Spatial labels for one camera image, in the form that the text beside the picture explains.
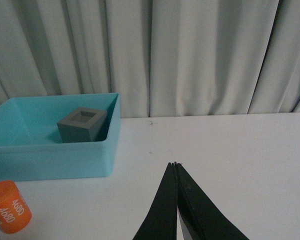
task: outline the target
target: orange cylinder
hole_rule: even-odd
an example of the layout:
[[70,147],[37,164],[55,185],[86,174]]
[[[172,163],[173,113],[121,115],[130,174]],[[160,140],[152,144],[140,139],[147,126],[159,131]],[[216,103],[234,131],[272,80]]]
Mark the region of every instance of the orange cylinder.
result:
[[11,180],[0,181],[0,229],[6,234],[16,233],[28,225],[31,217],[17,185]]

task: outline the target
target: teal plastic bin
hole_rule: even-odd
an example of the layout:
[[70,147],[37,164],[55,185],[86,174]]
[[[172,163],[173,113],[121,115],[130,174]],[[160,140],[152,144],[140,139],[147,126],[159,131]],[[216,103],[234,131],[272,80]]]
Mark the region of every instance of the teal plastic bin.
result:
[[[77,107],[107,110],[105,140],[62,143],[57,122]],[[109,176],[120,123],[118,93],[11,98],[0,106],[0,181]]]

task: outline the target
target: gray block with square hole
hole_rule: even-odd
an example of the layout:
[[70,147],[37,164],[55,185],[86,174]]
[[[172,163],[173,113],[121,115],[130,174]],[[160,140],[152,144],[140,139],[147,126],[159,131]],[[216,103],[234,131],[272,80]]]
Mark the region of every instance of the gray block with square hole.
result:
[[107,138],[109,122],[105,110],[78,107],[57,126],[63,143],[103,141]]

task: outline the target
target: number 4680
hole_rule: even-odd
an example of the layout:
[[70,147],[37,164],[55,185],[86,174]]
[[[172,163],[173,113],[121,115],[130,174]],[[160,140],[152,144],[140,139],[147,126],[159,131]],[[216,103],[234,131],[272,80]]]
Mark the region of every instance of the number 4680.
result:
[[25,211],[24,207],[22,206],[22,204],[20,204],[19,199],[17,200],[13,200],[12,201],[12,206],[15,209],[15,211],[18,213],[18,215],[22,215]]

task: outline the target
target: square hole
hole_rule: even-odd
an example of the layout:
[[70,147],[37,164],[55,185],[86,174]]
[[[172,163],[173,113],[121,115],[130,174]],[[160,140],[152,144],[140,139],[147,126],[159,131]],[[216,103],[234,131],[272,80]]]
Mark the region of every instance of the square hole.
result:
[[76,115],[70,118],[71,121],[79,122],[79,123],[87,123],[90,119],[92,119],[96,114],[88,111],[79,111]]

